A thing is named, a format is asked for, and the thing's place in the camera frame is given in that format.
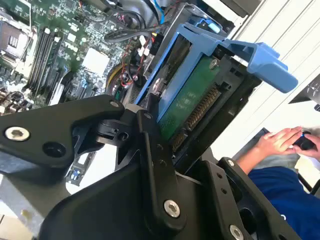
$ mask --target bolt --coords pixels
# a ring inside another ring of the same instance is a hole
[[[236,240],[244,240],[244,235],[236,225],[230,225],[230,233]]]
[[[30,132],[20,126],[12,126],[5,130],[4,135],[6,138],[16,142],[23,142],[30,137]]]
[[[148,119],[152,119],[152,116],[149,113],[144,114]]]
[[[212,69],[214,69],[217,65],[218,65],[218,60],[217,60],[217,59],[213,59],[213,60],[210,62],[209,68],[212,70]]]
[[[173,201],[173,200],[166,200],[165,202],[164,202],[164,210],[165,210],[165,212],[169,215],[169,216],[171,216],[171,217],[173,217],[173,218],[178,218],[179,216],[180,216],[180,208],[179,208],[179,206],[178,206],[178,204],[176,204],[176,202],[175,201]]]
[[[228,164],[229,164],[231,167],[233,167],[233,166],[235,165],[235,163],[234,163],[233,161],[231,161],[231,160],[228,160]]]
[[[116,107],[116,108],[119,107],[119,104],[116,103],[115,101],[111,101],[110,104],[111,104],[112,106]]]

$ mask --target black mouse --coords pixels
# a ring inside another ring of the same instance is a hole
[[[299,146],[302,150],[309,150],[315,147],[315,144],[305,137],[305,134],[311,134],[309,131],[303,131],[301,137],[293,145]]]

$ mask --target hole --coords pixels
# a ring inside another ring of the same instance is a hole
[[[43,144],[42,150],[46,155],[52,158],[61,158],[67,151],[62,144],[54,141],[49,141]]]
[[[24,135],[24,133],[20,130],[13,130],[11,134],[13,137],[22,137]]]
[[[250,235],[255,233],[257,231],[257,223],[255,221],[255,218],[254,218],[252,212],[249,209],[244,208],[244,209],[241,209],[239,211],[239,213],[240,213],[240,217],[241,217],[241,220],[242,220],[242,223],[243,223],[245,230]]]
[[[126,133],[126,132],[121,132],[121,133],[119,133],[119,135],[118,135],[118,139],[119,139],[120,141],[125,141],[125,140],[128,139],[128,137],[129,137],[129,134]]]
[[[172,212],[174,212],[174,213],[176,213],[176,212],[177,212],[177,208],[176,208],[176,206],[175,206],[175,205],[173,205],[172,203],[170,203],[168,207],[169,207],[169,209],[170,209]]]
[[[234,234],[235,234],[238,238],[241,236],[241,233],[240,233],[237,229],[234,230]]]
[[[282,236],[281,234],[279,234],[279,240],[287,240],[284,236]]]
[[[241,78],[243,76],[243,74],[239,71],[236,71],[235,74],[238,78]]]
[[[152,119],[152,116],[149,113],[144,114],[148,119]]]
[[[116,108],[119,107],[119,104],[116,103],[115,101],[110,101],[110,104],[111,104],[112,106],[116,107]]]
[[[158,149],[160,149],[161,151],[164,149],[164,147],[163,147],[162,145],[160,145],[160,144],[157,144],[156,147],[157,147]]]
[[[221,84],[221,88],[223,90],[230,90],[231,89],[231,85],[226,83],[225,81]]]

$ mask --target black metal arm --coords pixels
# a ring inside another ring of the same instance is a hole
[[[118,147],[117,171],[58,203],[39,240],[300,239],[231,159],[177,173],[155,117],[110,96],[2,116],[0,128],[0,171],[37,185],[62,181],[83,153]]]

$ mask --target yellow wire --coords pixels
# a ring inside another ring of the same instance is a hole
[[[121,69],[122,69],[122,65],[119,66],[116,70],[114,70],[114,72],[111,74],[111,76],[110,76],[109,79],[108,79],[108,83],[107,83],[106,87],[109,87],[109,84],[110,84],[111,80],[115,77],[115,75],[116,75]]]

